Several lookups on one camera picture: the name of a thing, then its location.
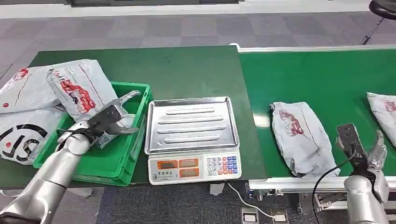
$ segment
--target white power cord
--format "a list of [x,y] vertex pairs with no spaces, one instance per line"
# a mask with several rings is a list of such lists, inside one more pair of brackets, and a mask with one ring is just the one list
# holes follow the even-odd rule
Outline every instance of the white power cord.
[[239,199],[242,201],[242,203],[244,203],[245,205],[247,205],[247,206],[249,206],[249,207],[252,207],[252,208],[255,208],[255,209],[259,210],[259,211],[260,211],[262,214],[264,214],[265,216],[268,216],[268,217],[270,217],[270,218],[274,218],[273,216],[270,216],[269,214],[263,212],[263,211],[262,211],[261,209],[259,209],[257,206],[254,206],[254,205],[251,205],[251,204],[246,203],[246,202],[242,199],[242,197],[240,196],[239,192],[238,192],[235,188],[233,188],[233,187],[231,186],[230,183],[228,183],[228,185],[231,187],[231,189],[233,189],[233,190],[238,194]]

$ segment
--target chair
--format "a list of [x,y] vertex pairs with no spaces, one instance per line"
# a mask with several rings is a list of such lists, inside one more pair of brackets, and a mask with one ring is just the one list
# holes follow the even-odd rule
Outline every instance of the chair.
[[372,0],[368,6],[370,11],[380,17],[382,17],[378,23],[370,30],[369,34],[364,37],[361,42],[362,45],[366,45],[371,39],[371,35],[375,29],[382,23],[384,19],[396,20],[396,0]]

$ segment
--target gray carpet floor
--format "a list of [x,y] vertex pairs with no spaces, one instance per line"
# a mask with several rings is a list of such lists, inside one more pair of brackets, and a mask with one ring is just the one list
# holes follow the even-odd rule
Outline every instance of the gray carpet floor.
[[[379,19],[371,12],[1,19],[0,86],[40,50],[357,45]],[[369,43],[396,43],[396,21],[385,20]]]
[[[243,183],[231,182],[244,193]],[[262,202],[244,199],[264,212],[284,209],[290,224],[315,224],[313,214],[297,212],[297,195],[270,196]],[[218,196],[209,194],[208,183],[167,186],[105,188],[96,224],[239,224],[240,208],[246,207],[237,194],[225,186]],[[346,211],[320,212],[323,224],[347,223]],[[260,223],[272,223],[259,214]]]

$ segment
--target silver robotic arm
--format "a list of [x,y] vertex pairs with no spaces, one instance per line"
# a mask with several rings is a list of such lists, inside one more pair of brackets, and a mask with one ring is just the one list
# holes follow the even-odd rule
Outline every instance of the silver robotic arm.
[[22,193],[0,212],[0,224],[49,224],[68,188],[75,169],[104,132],[133,134],[136,128],[116,125],[127,112],[121,107],[133,91],[113,100],[89,120],[76,123],[58,139],[56,151],[45,161]]
[[382,172],[387,151],[382,132],[377,131],[376,144],[367,155],[353,124],[339,126],[337,131],[337,143],[352,158],[354,168],[344,181],[349,223],[388,224],[384,203],[388,201],[389,186]]

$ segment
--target red logo print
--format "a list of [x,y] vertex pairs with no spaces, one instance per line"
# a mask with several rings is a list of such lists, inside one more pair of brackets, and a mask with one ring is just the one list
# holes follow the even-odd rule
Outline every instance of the red logo print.
[[287,113],[284,110],[279,111],[279,116],[286,125],[286,133],[289,136],[296,136],[298,134],[304,134],[304,130],[300,126],[300,122],[294,117],[293,114]]
[[396,105],[394,101],[385,101],[385,107],[388,112],[396,111]]
[[13,76],[14,81],[23,79],[29,73],[28,69],[19,69],[19,71]]
[[79,85],[73,85],[70,79],[60,82],[62,89],[73,99],[80,113],[88,113],[90,109],[95,108],[96,104],[89,96],[88,91]]

